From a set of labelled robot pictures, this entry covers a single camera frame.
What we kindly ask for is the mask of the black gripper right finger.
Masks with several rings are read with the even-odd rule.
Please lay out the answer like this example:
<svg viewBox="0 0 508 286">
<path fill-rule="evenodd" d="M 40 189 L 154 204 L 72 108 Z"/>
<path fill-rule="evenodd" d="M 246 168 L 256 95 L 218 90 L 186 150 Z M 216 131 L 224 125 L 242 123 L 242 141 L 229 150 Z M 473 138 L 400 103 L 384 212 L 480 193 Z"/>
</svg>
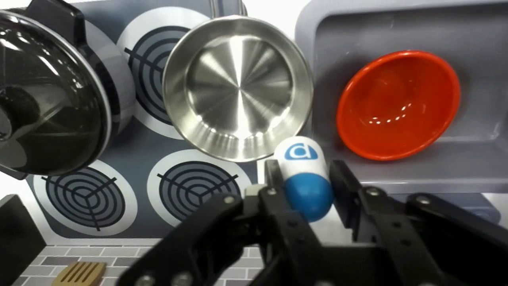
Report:
<svg viewBox="0 0 508 286">
<path fill-rule="evenodd" d="M 508 230 L 429 192 L 403 201 L 364 185 L 343 160 L 329 171 L 354 241 L 375 243 L 403 286 L 508 286 Z"/>
</svg>

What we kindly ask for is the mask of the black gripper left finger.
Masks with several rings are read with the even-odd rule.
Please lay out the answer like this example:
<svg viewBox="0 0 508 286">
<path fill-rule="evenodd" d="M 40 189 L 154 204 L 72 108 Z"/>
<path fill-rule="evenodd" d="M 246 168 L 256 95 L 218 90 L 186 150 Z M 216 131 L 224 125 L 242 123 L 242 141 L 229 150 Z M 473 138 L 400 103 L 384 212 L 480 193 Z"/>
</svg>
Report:
<svg viewBox="0 0 508 286">
<path fill-rule="evenodd" d="M 318 236 L 289 206 L 275 158 L 265 162 L 265 177 L 243 198 L 210 198 L 134 262 L 116 286 L 213 286 L 251 244 L 264 260 L 251 286 L 338 286 Z"/>
</svg>

